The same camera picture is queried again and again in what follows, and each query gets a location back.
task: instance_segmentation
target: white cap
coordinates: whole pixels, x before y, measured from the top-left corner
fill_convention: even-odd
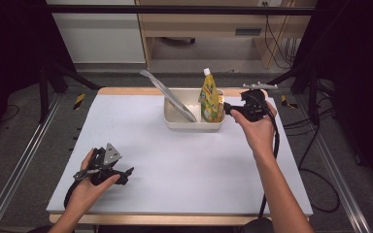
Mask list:
[[[210,68],[206,68],[206,69],[204,69],[204,75],[205,75],[205,76],[207,76],[207,75],[211,75]]]

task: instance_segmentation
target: gray carpet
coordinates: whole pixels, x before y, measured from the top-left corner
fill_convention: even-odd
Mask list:
[[[247,59],[244,57],[246,56],[234,57],[233,59],[238,60],[238,62],[235,66],[231,66],[232,69],[240,66],[239,61]],[[170,66],[172,62],[168,63],[165,59],[155,59],[161,66],[154,67],[153,73],[168,86],[198,87],[202,85],[201,67],[195,67],[192,71],[189,68],[189,72],[165,72],[166,66]],[[267,83],[279,75],[279,73],[263,71],[230,72],[230,69],[228,67],[227,72],[214,69],[214,76],[219,87],[240,86],[242,83],[256,83],[258,81]],[[95,83],[106,86],[152,86],[149,80],[139,77],[133,71],[123,73],[83,72],[82,75]],[[89,90],[70,79],[66,79],[66,81],[69,84],[69,89],[65,94],[62,94],[59,108],[51,126],[0,221],[0,232],[9,232],[10,230],[26,232],[27,229],[50,224],[49,214],[45,211],[48,200],[60,179],[71,154],[71,149],[74,147],[77,137],[79,137],[80,128],[85,122],[90,104],[96,95],[94,90]],[[291,95],[288,89],[291,82],[292,80],[288,80],[281,83],[279,91],[270,92],[277,103],[283,124],[305,118],[300,109],[292,109],[279,104],[282,94],[285,94],[289,103],[297,103],[298,99],[306,98],[304,95]],[[73,110],[76,98],[80,93],[85,93],[84,102],[78,110]],[[17,165],[17,161],[38,125],[40,113],[38,85],[34,84],[15,92],[11,95],[9,104],[18,106],[19,111],[14,117],[10,118],[17,112],[17,108],[8,107],[3,119],[10,119],[0,124],[0,191]],[[320,111],[331,107],[331,103],[326,100],[322,101],[321,105]],[[296,161],[300,160],[311,140],[313,132],[307,132],[309,130],[309,126],[305,125],[301,128],[286,131]],[[371,169],[356,165],[354,152],[336,119],[331,116],[323,118],[320,132],[373,232],[373,173]],[[311,169],[328,178],[322,164],[320,150],[315,144],[308,152],[303,168]],[[323,209],[331,209],[335,206],[335,195],[327,183],[309,173],[301,172],[301,176],[314,205]],[[310,221],[317,232],[355,232],[343,205],[334,213],[314,210],[314,215],[311,216]],[[79,229],[90,228],[87,225],[79,226]]]

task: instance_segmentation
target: wooden cabinet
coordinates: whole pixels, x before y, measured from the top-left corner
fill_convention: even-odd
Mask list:
[[[282,0],[280,7],[314,7],[317,0]],[[234,6],[256,7],[258,0],[136,0],[137,5],[148,6]],[[155,37],[253,37],[257,52],[265,68],[270,66],[272,54],[265,44],[267,16],[241,15],[138,15],[144,53],[148,67],[152,66]],[[266,33],[266,42],[272,53],[283,38],[302,38],[310,17],[268,17],[272,33]]]

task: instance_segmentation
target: snack package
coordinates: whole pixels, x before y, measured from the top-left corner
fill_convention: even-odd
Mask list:
[[[209,68],[204,70],[205,81],[202,85],[199,102],[201,103],[201,115],[208,122],[220,122],[220,99],[215,85],[214,77]]]

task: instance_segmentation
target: person's right hand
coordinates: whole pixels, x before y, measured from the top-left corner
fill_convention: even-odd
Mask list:
[[[277,110],[270,103],[266,103],[275,117]],[[274,125],[269,116],[255,122],[250,122],[236,110],[231,110],[231,115],[244,130],[248,145],[250,145],[255,156],[273,154]]]

